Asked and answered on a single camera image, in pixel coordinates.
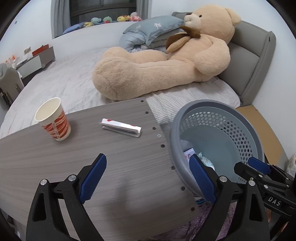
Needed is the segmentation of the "light blue mask packet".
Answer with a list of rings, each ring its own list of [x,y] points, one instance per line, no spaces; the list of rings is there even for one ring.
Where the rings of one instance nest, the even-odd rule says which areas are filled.
[[[199,157],[199,159],[202,161],[202,163],[205,166],[210,167],[213,170],[215,170],[215,167],[214,167],[213,163],[209,159],[207,159],[206,157],[204,157],[201,152],[199,154],[197,154],[197,156]]]

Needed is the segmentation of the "purple rabbit toothpaste box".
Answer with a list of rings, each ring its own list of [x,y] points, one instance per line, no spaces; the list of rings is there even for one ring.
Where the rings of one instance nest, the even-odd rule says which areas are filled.
[[[191,156],[194,155],[194,154],[196,154],[196,153],[195,153],[195,150],[193,148],[184,151],[184,156],[185,156],[185,159],[186,159],[186,161],[188,163],[190,161]]]

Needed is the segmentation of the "white red box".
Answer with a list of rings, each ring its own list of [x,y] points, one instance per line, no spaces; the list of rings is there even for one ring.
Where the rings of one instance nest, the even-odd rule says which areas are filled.
[[[105,130],[121,133],[136,138],[138,138],[142,133],[142,128],[140,126],[134,126],[128,123],[122,123],[107,118],[103,118],[100,124]]]

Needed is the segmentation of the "red white paper cup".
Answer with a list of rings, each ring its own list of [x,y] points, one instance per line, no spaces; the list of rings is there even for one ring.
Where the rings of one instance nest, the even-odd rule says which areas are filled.
[[[59,97],[44,102],[36,111],[34,120],[56,141],[65,140],[71,133],[71,126]]]

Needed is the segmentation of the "grey perforated trash basket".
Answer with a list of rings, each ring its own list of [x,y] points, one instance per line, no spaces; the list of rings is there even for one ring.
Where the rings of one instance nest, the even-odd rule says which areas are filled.
[[[184,184],[204,198],[186,161],[184,151],[193,148],[209,159],[219,176],[236,183],[237,162],[250,157],[264,161],[258,134],[249,121],[234,108],[214,100],[198,100],[183,106],[175,116],[170,131],[173,165]]]

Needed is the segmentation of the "white checked bed sheet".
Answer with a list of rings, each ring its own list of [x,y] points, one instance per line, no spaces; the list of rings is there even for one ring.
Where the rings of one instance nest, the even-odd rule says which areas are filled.
[[[66,114],[111,103],[94,87],[91,73],[105,49],[59,59],[38,73],[20,92],[1,124],[1,137],[35,125],[37,109],[48,99],[60,97]],[[170,133],[177,112],[186,104],[201,99],[240,107],[235,91],[223,80],[213,77],[204,83],[193,82],[144,96],[164,135]]]

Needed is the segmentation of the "grey upholstered headboard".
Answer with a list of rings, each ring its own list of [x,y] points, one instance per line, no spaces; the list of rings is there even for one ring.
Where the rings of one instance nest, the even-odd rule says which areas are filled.
[[[241,18],[232,9],[207,5],[185,16],[185,26],[200,34],[168,52],[161,79],[173,88],[170,100],[179,106],[201,99],[233,108],[251,104],[269,69],[275,35],[257,28],[243,46],[235,33]]]

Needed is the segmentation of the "grey chair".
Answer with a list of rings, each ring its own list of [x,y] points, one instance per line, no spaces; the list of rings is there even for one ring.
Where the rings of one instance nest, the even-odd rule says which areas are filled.
[[[24,88],[19,73],[15,69],[8,67],[6,63],[1,63],[0,88],[1,97],[9,108]]]

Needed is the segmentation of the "large beige teddy bear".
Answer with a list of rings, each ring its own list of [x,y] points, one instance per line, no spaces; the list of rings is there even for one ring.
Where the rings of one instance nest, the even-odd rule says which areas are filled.
[[[104,52],[92,81],[106,98],[133,99],[151,92],[219,75],[230,63],[228,43],[241,17],[230,8],[205,5],[184,17],[182,32],[169,37],[166,52],[130,53],[121,47]]]

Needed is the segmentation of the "red box on desk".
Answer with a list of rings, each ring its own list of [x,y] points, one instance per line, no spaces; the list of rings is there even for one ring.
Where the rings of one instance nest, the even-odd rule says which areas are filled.
[[[38,49],[32,52],[32,56],[35,57],[48,48],[49,48],[49,44],[42,45],[41,47],[39,47]]]

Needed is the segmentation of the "rolled grey blue duvet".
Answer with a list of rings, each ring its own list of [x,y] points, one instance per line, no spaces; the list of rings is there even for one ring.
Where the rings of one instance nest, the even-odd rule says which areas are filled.
[[[126,33],[121,36],[119,46],[130,53],[149,49],[166,52],[165,45],[168,37],[168,34],[162,34],[154,39],[151,44],[147,44],[142,34]]]

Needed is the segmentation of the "grey flowered pillow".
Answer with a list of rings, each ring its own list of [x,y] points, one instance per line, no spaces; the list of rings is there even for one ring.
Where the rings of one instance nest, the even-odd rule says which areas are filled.
[[[150,45],[158,36],[178,29],[184,21],[175,16],[156,16],[129,26],[123,34],[132,33],[139,44]]]

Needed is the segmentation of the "grey curtain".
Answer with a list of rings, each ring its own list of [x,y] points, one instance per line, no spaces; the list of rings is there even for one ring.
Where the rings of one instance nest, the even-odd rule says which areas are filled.
[[[70,22],[70,1],[51,1],[51,31],[52,38],[55,39],[71,26]]]

